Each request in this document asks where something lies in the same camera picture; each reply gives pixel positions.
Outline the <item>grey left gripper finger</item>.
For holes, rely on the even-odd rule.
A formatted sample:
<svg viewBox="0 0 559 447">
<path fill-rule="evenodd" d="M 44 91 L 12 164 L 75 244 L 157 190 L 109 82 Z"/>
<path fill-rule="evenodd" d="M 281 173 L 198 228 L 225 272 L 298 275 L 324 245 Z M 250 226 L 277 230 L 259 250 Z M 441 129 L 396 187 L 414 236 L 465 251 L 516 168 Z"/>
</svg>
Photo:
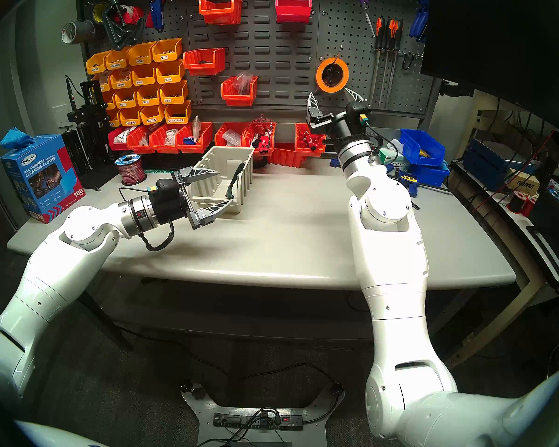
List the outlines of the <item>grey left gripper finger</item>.
<svg viewBox="0 0 559 447">
<path fill-rule="evenodd" d="M 218 176 L 220 172 L 202 167 L 185 167 L 182 168 L 182 184 L 190 185 L 194 182 L 203 181 L 214 176 Z"/>
<path fill-rule="evenodd" d="M 225 200 L 206 208 L 199 208 L 195 211 L 195 227 L 201 228 L 206 225 L 212 224 L 217 217 L 223 214 L 226 209 L 232 204 L 233 200 Z"/>
</svg>

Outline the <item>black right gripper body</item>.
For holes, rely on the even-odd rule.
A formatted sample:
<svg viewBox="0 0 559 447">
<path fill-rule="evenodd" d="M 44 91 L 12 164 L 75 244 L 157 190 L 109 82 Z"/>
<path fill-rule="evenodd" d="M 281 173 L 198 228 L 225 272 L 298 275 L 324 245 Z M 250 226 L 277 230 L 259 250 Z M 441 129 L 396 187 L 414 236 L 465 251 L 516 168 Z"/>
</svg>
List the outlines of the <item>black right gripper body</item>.
<svg viewBox="0 0 559 447">
<path fill-rule="evenodd" d="M 325 135 L 324 144 L 345 147 L 355 141 L 369 144 L 369 133 L 360 116 L 368 116 L 368 107 L 348 107 L 337 115 L 327 114 L 326 123 L 310 123 L 309 130 L 315 135 Z"/>
</svg>

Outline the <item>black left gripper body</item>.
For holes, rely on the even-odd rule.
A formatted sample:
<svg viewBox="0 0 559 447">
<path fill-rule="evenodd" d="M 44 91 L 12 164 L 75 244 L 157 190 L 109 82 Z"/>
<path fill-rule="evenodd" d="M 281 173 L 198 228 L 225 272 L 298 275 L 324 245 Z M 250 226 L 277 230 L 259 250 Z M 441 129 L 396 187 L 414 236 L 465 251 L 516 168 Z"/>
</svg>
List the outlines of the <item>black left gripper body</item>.
<svg viewBox="0 0 559 447">
<path fill-rule="evenodd" d="M 153 214 L 159 224 L 173 222 L 186 217 L 195 227 L 195 209 L 187 197 L 186 186 L 182 184 L 182 170 L 173 172 L 171 178 L 158 179 L 156 185 L 147 188 Z"/>
</svg>

